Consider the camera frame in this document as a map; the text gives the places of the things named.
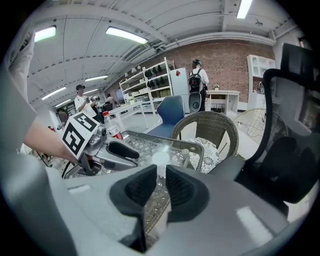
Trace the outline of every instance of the black bag on shelf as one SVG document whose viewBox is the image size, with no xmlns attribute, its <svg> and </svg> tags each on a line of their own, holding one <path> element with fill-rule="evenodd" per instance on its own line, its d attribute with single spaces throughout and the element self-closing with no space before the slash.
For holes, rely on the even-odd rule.
<svg viewBox="0 0 320 256">
<path fill-rule="evenodd" d="M 152 72 L 150 69 L 148 69 L 148 78 L 151 78 L 153 76 Z"/>
</svg>

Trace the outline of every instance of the brick wall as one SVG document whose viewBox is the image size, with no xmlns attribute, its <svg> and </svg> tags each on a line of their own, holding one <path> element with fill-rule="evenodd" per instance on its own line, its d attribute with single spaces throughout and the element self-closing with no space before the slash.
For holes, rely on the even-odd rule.
<svg viewBox="0 0 320 256">
<path fill-rule="evenodd" d="M 209 77 L 209 89 L 213 89 L 213 86 L 218 84 L 220 90 L 241 92 L 239 101 L 248 102 L 248 55 L 275 59 L 271 46 L 242 40 L 215 40 L 178 47 L 144 62 L 141 66 L 153 66 L 166 57 L 169 61 L 174 61 L 176 68 L 185 67 L 189 73 L 192 69 L 192 61 L 199 59 Z M 118 88 L 119 81 L 110 86 L 106 93 L 115 96 Z"/>
</svg>

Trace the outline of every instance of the ceiling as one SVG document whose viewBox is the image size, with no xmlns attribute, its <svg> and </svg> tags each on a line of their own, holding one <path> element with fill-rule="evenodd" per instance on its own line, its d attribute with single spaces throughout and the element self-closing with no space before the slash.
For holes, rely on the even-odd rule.
<svg viewBox="0 0 320 256">
<path fill-rule="evenodd" d="M 239 4 L 240 0 L 47 0 L 34 12 L 33 28 L 55 25 L 56 35 L 35 43 L 28 100 L 40 106 L 43 96 L 65 86 L 45 100 L 56 106 L 74 97 L 78 84 L 105 90 L 132 66 L 155 55 L 154 48 L 175 40 L 218 32 L 267 40 L 292 23 L 272 0 L 253 0 L 245 19 L 236 17 Z M 109 26 L 142 36 L 148 43 L 108 35 Z M 85 82 L 103 75 L 108 78 Z"/>
</svg>

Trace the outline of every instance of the white refrigerator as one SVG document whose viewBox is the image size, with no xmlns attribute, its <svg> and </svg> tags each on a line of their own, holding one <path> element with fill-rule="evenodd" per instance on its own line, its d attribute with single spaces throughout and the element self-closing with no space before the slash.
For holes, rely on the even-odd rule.
<svg viewBox="0 0 320 256">
<path fill-rule="evenodd" d="M 180 95 L 183 99 L 184 112 L 190 113 L 189 108 L 189 87 L 187 71 L 185 67 L 170 71 L 172 92 L 174 96 Z"/>
</svg>

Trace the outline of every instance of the table leg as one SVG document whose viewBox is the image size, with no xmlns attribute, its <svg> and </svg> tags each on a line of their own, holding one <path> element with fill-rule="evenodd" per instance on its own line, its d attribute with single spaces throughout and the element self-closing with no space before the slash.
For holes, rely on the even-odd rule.
<svg viewBox="0 0 320 256">
<path fill-rule="evenodd" d="M 124 132 L 126 129 L 125 129 L 124 123 L 121 120 L 121 114 L 118 112 L 115 114 L 115 117 L 117 118 L 121 132 Z"/>
<path fill-rule="evenodd" d="M 143 108 L 142 104 L 140 104 L 140 108 L 141 108 L 141 113 L 142 113 L 143 118 L 144 118 L 145 128 L 148 129 L 148 128 L 149 128 L 149 125 L 148 125 L 148 123 L 147 123 L 147 119 L 146 119 L 145 112 L 144 112 L 144 108 Z"/>
</svg>

